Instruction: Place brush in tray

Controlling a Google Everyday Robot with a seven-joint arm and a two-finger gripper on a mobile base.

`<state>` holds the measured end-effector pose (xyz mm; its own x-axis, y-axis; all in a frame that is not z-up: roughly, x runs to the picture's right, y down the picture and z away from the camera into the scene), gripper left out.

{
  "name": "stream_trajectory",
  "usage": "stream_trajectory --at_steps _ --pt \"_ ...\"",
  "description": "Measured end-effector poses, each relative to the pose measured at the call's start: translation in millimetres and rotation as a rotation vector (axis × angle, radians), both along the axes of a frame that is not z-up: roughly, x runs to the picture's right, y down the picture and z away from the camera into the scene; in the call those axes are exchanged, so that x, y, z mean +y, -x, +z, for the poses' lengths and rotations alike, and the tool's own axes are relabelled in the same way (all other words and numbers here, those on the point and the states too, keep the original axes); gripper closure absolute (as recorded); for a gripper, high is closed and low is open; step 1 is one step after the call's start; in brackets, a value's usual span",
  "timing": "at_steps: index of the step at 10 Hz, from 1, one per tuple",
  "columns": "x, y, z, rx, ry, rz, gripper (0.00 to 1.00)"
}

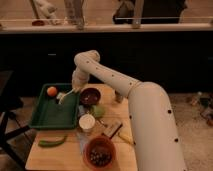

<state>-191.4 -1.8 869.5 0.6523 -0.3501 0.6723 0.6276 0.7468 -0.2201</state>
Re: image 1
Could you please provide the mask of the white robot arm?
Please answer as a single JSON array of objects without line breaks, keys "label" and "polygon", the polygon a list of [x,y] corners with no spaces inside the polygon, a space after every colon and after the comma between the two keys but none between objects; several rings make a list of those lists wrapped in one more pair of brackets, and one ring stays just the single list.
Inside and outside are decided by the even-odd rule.
[{"label": "white robot arm", "polygon": [[100,64],[96,50],[78,53],[72,88],[81,90],[93,75],[128,99],[138,171],[187,171],[166,91]]}]

